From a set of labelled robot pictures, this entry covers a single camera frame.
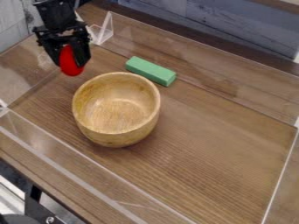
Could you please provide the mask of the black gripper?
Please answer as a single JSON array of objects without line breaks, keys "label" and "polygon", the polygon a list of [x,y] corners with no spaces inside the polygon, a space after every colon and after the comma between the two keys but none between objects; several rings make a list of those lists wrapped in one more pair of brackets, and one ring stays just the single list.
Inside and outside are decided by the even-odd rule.
[{"label": "black gripper", "polygon": [[32,0],[43,21],[32,32],[56,66],[60,64],[62,45],[68,43],[79,67],[84,67],[91,58],[86,23],[78,20],[75,12],[80,1],[86,0]]}]

